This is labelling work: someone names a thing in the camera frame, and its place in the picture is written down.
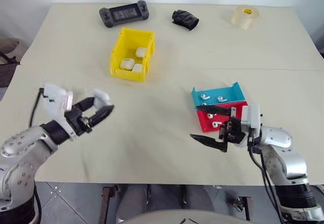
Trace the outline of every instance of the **yellow bin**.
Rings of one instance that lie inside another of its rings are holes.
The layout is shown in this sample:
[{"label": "yellow bin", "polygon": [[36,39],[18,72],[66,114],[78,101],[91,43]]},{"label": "yellow bin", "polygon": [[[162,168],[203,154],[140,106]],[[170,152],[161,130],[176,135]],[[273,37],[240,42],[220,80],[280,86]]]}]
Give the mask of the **yellow bin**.
[{"label": "yellow bin", "polygon": [[[145,47],[144,58],[135,55],[138,47]],[[132,28],[122,28],[117,43],[110,55],[110,74],[112,76],[145,81],[145,74],[149,71],[150,57],[154,54],[154,32]],[[133,72],[120,69],[119,65],[124,58],[133,58],[135,63],[142,64],[142,72]]]}]

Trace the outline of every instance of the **white table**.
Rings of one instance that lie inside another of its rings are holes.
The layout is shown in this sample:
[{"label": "white table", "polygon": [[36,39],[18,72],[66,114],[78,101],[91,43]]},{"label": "white table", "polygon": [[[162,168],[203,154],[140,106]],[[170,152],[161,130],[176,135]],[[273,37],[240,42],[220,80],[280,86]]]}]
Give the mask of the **white table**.
[{"label": "white table", "polygon": [[[282,126],[294,136],[311,184],[324,183],[324,63],[293,9],[259,7],[255,27],[243,31],[228,23],[235,6],[149,5],[148,20],[125,24],[155,31],[155,55],[141,83],[109,75],[122,26],[104,27],[98,10],[113,6],[53,5],[0,102],[3,141],[27,127],[45,82],[72,89],[75,102],[99,88],[115,104],[91,134],[62,144],[36,180],[262,184],[246,149],[229,145],[224,154],[189,137],[202,133],[192,88],[239,81],[247,101],[260,103],[264,125]],[[173,24],[177,9],[197,16],[198,26],[189,32]],[[40,104],[34,122],[47,121]]]}]

